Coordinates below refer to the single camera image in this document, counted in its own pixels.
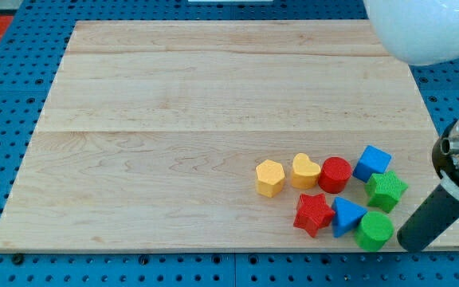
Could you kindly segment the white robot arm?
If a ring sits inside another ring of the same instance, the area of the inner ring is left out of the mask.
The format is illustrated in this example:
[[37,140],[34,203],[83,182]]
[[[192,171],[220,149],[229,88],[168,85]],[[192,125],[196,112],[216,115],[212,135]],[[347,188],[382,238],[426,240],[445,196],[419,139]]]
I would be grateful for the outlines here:
[[[364,0],[367,16],[384,48],[408,65],[433,65],[459,58],[459,0]],[[451,140],[459,140],[459,120]],[[459,171],[459,156],[456,157]],[[442,186],[459,200],[459,183],[442,173]]]

